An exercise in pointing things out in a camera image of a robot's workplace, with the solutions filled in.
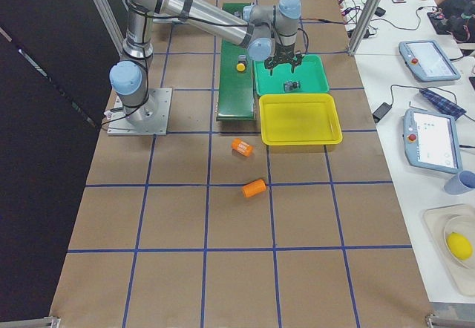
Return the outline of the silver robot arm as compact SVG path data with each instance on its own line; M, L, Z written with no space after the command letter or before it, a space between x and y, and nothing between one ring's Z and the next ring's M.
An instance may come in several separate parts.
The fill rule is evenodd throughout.
M120 61L109 73L122 103L123 120L139 131L156 133L159 103L148 85L153 59L153 19L175 19L246 49L248 56L268 70L281 64L298 67L303 59L295 50L300 0L279 0L275 6L250 5L234 16L204 0L126 0L127 33Z

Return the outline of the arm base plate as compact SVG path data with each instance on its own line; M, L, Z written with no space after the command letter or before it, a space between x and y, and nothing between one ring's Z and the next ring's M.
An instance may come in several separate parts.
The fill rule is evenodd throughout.
M109 136L165 136L171 107L171 88L150 88L148 101L126 117L121 99L116 96L107 114Z

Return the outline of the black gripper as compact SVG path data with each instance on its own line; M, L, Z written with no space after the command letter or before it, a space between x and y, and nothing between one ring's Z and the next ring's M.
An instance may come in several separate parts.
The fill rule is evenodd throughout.
M300 66L303 60L302 53L295 50L295 44L282 45L275 43L274 54L264 61L264 67L269 69L269 75L273 75L273 69L278 65L291 65L291 73L294 74L296 67Z

